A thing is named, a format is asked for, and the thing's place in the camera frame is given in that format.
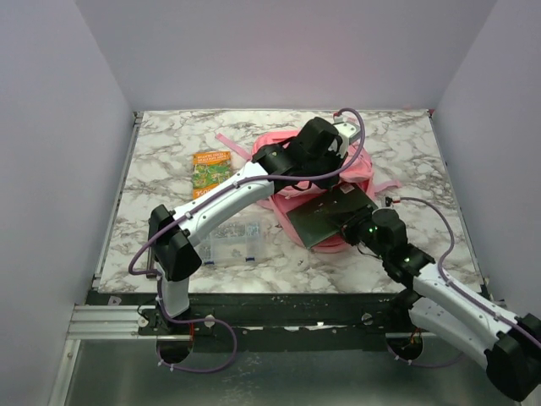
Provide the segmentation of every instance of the book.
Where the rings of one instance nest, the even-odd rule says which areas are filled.
[[[213,190],[233,175],[230,151],[201,152],[194,154],[194,199]]]

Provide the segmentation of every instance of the pink strap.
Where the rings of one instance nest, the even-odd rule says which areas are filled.
[[[216,134],[216,139],[219,140],[223,145],[228,147],[230,150],[237,152],[241,158],[243,158],[245,161],[249,161],[252,159],[252,155],[244,150],[242,146],[235,143],[235,141],[227,138],[224,134],[218,133]]]
[[[402,184],[397,180],[388,180],[374,185],[374,193],[379,193],[389,188],[401,188]]]

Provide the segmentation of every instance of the white enclosure wall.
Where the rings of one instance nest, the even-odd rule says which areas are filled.
[[[76,0],[138,110],[435,107],[495,0]]]
[[[0,13],[0,404],[46,404],[134,121],[72,0]]]
[[[436,109],[481,271],[541,317],[541,2],[499,0]]]

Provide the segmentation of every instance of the plastic container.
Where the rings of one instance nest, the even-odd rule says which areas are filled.
[[[197,246],[203,265],[243,264],[265,258],[261,221],[254,217],[234,217],[215,228]]]

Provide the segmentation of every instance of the pink backpack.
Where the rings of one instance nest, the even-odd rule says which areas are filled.
[[[288,138],[296,136],[298,131],[299,130],[295,129],[290,131],[272,131],[270,133],[263,134],[254,142],[251,154],[246,152],[241,146],[229,140],[223,134],[217,134],[216,139],[231,148],[233,151],[237,152],[242,158],[249,161],[252,158],[252,155],[263,145],[275,144],[276,142],[284,141]],[[355,153],[357,145],[358,143],[349,146],[349,149],[347,150],[348,158],[346,158],[346,162],[349,162],[350,157]],[[387,189],[391,186],[400,186],[400,183],[397,181],[385,182],[377,186],[374,185],[374,169],[372,168],[372,160],[370,159],[369,153],[365,149],[363,149],[361,155],[357,158],[357,161],[340,174],[340,181],[341,184],[356,184],[372,200],[374,199],[375,194],[381,190]],[[300,189],[306,189],[308,186],[308,182],[300,182],[298,184]],[[282,226],[287,236],[296,244],[303,246],[303,242],[298,237],[295,228],[287,218],[287,213],[324,192],[324,190],[315,185],[312,185],[306,190],[296,190],[292,187],[287,187],[267,200],[260,200],[258,204],[264,208],[273,210],[278,222]],[[317,244],[315,247],[313,247],[313,250],[333,253],[346,250],[349,247],[350,245],[344,242],[340,236],[335,235]]]

